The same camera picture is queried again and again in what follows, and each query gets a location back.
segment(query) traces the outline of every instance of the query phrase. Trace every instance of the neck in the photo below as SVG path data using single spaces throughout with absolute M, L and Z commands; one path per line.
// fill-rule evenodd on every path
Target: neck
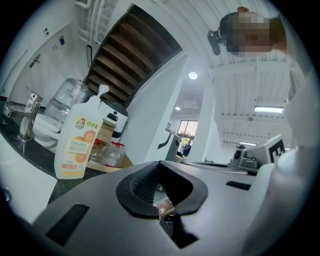
M 282 20 L 277 18 L 272 18 L 270 20 L 270 39 L 273 42 L 272 48 L 287 53 L 287 37 L 285 27 Z

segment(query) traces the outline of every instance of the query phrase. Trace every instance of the black marble countertop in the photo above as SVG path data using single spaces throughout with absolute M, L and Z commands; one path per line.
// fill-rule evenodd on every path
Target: black marble countertop
M 26 143 L 23 143 L 17 138 L 20 126 L 12 118 L 8 118 L 3 115 L 4 102 L 0 101 L 0 133 L 5 140 L 18 152 L 25 160 L 30 164 L 40 169 L 44 173 L 57 179 L 57 183 L 52 191 L 51 197 L 48 203 L 53 202 L 69 190 L 73 189 L 80 183 L 101 175 L 107 174 L 105 172 L 86 168 L 84 177 L 78 179 L 58 179 L 56 177 L 54 169 L 55 154 L 46 149 L 35 140 L 31 139 Z

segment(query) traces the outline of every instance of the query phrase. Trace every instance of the cardboard box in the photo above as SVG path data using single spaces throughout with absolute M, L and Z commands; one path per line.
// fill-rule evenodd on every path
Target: cardboard box
M 98 135 L 96 136 L 97 140 L 103 141 L 105 143 L 111 142 L 112 134 L 114 133 L 115 127 L 109 124 L 103 123 Z
M 121 168 L 103 166 L 97 162 L 90 162 L 90 161 L 88 161 L 88 163 L 86 165 L 86 167 L 88 167 L 88 168 L 98 170 L 101 172 L 105 172 L 105 173 L 116 172 L 116 171 L 122 170 L 124 168 L 128 168 L 130 166 L 133 166 L 133 163 L 130 161 L 130 159 L 127 157 L 127 155 L 124 156 Z

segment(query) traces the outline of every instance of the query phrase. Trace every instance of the sink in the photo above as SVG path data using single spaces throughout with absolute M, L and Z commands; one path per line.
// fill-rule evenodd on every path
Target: sink
M 0 185 L 12 196 L 12 211 L 32 224 L 47 207 L 57 179 L 36 168 L 0 134 Z

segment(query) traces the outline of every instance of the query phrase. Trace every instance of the bottle label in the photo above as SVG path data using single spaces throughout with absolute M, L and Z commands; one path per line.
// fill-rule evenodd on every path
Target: bottle label
M 100 124 L 84 116 L 74 119 L 74 128 L 68 139 L 62 162 L 62 174 L 77 176 L 84 173 L 89 153 L 100 129 Z

